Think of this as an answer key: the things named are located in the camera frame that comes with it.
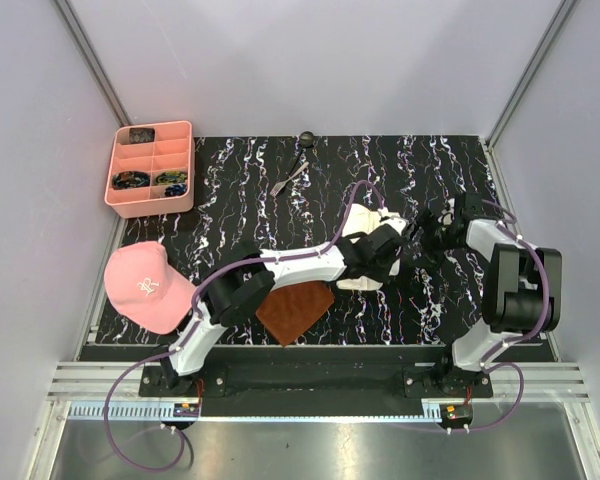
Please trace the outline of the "white cloth napkin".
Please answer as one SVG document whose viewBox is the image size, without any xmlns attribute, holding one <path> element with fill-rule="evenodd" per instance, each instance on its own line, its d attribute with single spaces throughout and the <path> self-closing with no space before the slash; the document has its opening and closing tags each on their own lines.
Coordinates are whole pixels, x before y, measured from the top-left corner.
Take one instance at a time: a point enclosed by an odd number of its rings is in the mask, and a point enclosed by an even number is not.
<svg viewBox="0 0 600 480">
<path fill-rule="evenodd" d="M 350 238 L 356 243 L 362 234 L 370 234 L 380 227 L 377 211 L 372 211 L 361 204 L 354 203 L 348 214 L 341 238 Z M 342 279 L 336 282 L 340 290 L 377 291 L 387 280 L 377 281 L 368 276 L 355 275 L 353 279 Z"/>
</svg>

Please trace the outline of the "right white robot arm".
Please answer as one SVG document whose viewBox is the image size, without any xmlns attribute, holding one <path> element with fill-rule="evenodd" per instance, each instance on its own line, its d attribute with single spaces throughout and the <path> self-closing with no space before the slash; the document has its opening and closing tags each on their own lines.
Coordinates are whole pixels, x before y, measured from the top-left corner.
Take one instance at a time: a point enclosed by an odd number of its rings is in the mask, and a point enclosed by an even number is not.
<svg viewBox="0 0 600 480">
<path fill-rule="evenodd" d="M 489 262 L 481 319 L 448 346 L 415 383 L 428 394 L 460 397 L 489 379 L 493 361 L 513 345 L 554 330 L 561 315 L 562 255 L 511 230 L 517 218 L 477 194 L 461 194 L 435 214 L 421 212 L 421 267 L 439 267 L 444 253 L 468 249 Z"/>
</svg>

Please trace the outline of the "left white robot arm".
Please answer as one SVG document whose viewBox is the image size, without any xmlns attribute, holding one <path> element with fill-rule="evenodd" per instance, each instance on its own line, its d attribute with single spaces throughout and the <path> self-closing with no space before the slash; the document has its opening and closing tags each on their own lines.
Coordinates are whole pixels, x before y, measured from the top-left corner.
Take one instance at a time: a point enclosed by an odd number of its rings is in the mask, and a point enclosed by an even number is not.
<svg viewBox="0 0 600 480">
<path fill-rule="evenodd" d="M 249 244 L 241 257 L 215 269 L 197 287 L 191 320 L 160 358 L 161 384 L 173 395 L 188 394 L 219 338 L 253 317 L 274 290 L 359 277 L 388 281 L 399 271 L 407 230 L 404 219 L 383 217 L 369 233 L 336 237 L 316 247 L 275 251 Z"/>
</svg>

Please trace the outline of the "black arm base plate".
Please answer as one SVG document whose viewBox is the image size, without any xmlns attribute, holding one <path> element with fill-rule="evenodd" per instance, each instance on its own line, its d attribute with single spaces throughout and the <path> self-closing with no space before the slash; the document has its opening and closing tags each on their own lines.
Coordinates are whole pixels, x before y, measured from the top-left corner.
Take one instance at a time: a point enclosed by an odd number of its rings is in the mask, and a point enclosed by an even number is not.
<svg viewBox="0 0 600 480">
<path fill-rule="evenodd" d="M 423 401 L 493 396 L 480 372 L 453 367 L 441 346 L 215 346 L 202 369 L 144 367 L 143 397 L 202 396 L 205 417 L 407 417 Z"/>
</svg>

